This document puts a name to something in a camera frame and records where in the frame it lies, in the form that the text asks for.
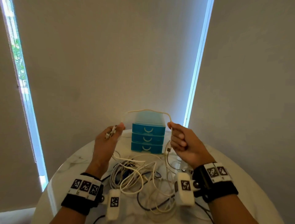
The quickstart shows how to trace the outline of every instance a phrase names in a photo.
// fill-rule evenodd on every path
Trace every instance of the white marble surface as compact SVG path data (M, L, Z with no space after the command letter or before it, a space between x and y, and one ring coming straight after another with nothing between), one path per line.
M170 132L167 131L165 135L164 145L170 138ZM57 211L60 209L60 204L71 186L76 175L84 172L91 161L94 141L85 145L71 157L69 157L64 164L56 171L50 180L47 188L43 192L40 200L36 206L36 211L32 220L32 224L48 224ZM121 157L126 158L130 155L138 154L131 152L131 130L125 130L122 137L118 141L116 151L121 154ZM255 181L237 164L235 164L228 157L223 155L216 149L206 145L208 151L218 162L222 162L229 173L231 174L234 184L239 191L239 198L247 207L253 217L261 223L283 223L273 203L264 193L264 191L255 183ZM144 155L143 160L155 161L156 157ZM111 159L109 170L116 164L116 161ZM104 183L107 193L109 187L108 182ZM207 204L198 198L197 202L207 207ZM97 208L91 209L86 219L86 224L91 224L94 220L106 213L104 205L98 205ZM113 223L153 223L146 215L145 211L141 209L136 201L136 196L123 196L120 205L120 218ZM105 219L100 219L97 223L105 223ZM183 208L178 207L175 215L166 223L210 223L206 214L198 207Z

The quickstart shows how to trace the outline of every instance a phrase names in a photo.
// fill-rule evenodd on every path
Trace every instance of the person's left hand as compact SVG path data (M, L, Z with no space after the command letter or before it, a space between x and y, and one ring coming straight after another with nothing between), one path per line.
M97 178L101 178L102 175L107 172L109 161L115 151L118 139L125 129L125 126L123 123L117 125L116 133L109 139L106 139L107 132L110 132L112 129L113 126L110 126L96 137L92 161L85 171Z

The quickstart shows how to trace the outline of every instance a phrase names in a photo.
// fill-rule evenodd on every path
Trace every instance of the floor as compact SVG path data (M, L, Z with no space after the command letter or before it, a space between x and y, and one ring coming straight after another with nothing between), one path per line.
M35 208L0 212L1 224L30 224Z

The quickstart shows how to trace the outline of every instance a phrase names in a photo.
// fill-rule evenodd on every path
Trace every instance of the plastic drawer organizer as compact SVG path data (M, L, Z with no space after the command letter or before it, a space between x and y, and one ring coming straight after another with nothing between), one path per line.
M163 114L153 111L141 111L132 124L131 150L148 151L161 154L165 135Z

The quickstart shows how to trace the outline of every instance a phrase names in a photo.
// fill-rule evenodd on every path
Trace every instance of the green foliage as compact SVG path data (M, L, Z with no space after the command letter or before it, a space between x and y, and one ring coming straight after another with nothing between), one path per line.
M24 60L22 58L19 39L15 39L14 43L12 43L12 53L15 60L15 65L19 79L25 80Z

